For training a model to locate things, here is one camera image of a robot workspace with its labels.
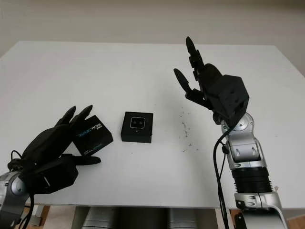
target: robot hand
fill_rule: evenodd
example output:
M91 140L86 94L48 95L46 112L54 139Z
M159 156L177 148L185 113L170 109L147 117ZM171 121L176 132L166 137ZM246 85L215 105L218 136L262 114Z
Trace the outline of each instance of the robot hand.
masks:
M242 78L222 75L214 65L204 64L199 51L189 37L186 38L186 47L200 91L192 90L181 71L174 69L178 82L186 92L185 97L212 110L213 119L217 125L225 121L230 128L236 126L246 113L249 101L249 95Z
M73 118L75 109L75 106L70 108L54 127L41 132L20 159L8 163L10 171L0 176L1 229L12 229L20 223L24 204L30 197L30 211L20 224L25 222L22 227L25 229L34 206L34 194L48 194L71 186L78 176L77 165L101 162L95 156L63 154L72 142L73 130L89 115L92 105Z

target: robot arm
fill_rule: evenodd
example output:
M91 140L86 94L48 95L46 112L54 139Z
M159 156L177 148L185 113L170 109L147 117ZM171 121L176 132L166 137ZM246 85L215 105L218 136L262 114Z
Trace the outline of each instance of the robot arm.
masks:
M174 69L185 97L213 111L213 120L222 126L223 135L214 148L214 166L218 195L225 228L228 229L223 192L216 162L217 146L227 139L225 149L235 179L236 206L242 211L235 217L238 229L287 229L279 196L273 192L266 161L259 141L253 135L254 121L246 113L249 95L240 77L222 75L212 64L204 64L192 40L186 39L189 60L200 90L191 89L184 75Z
M78 176L77 165L101 162L94 156L63 154L72 142L74 127L85 120L91 109L92 105L72 119L75 106L70 108L54 127L41 132L28 145L20 159L8 163L10 171L0 176L1 229L12 229L21 222L24 205L30 197L29 214L21 222L21 226L25 222L22 227L25 229L31 218L35 194L49 194L71 186Z

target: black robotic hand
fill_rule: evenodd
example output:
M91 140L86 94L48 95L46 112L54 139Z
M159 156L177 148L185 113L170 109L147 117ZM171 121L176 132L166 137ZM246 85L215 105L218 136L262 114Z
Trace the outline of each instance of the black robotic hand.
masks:
M74 118L76 107L70 108L50 129L41 132L24 150L21 159L8 164L10 171L20 171L19 178L31 194L52 193L72 185L78 175L77 165L101 162L95 156L63 154L72 142L73 131L85 120L92 105Z
M190 54L189 60L195 80L200 90L191 89L189 82L178 69L174 73L185 90L185 97L213 111L216 124L222 120L229 127L234 127L246 113L249 95L241 77L222 75L212 64L204 64L199 51L195 48L191 38L186 38L186 47Z

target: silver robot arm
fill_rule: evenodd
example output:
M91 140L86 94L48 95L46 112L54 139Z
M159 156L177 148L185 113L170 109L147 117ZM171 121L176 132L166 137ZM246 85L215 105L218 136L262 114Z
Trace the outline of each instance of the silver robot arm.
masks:
M0 176L0 226L12 229L20 223L29 194L19 179L20 172L8 172Z
M235 179L237 229L288 229L278 193L273 191L259 141L254 137L254 120L246 113L226 136L228 163ZM222 132L228 126L222 122Z

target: white wall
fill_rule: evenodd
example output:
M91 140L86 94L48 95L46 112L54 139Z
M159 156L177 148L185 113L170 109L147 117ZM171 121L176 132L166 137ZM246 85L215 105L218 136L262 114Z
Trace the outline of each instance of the white wall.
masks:
M20 40L184 43L190 35L202 44L276 45L305 75L301 2L0 0L0 56Z

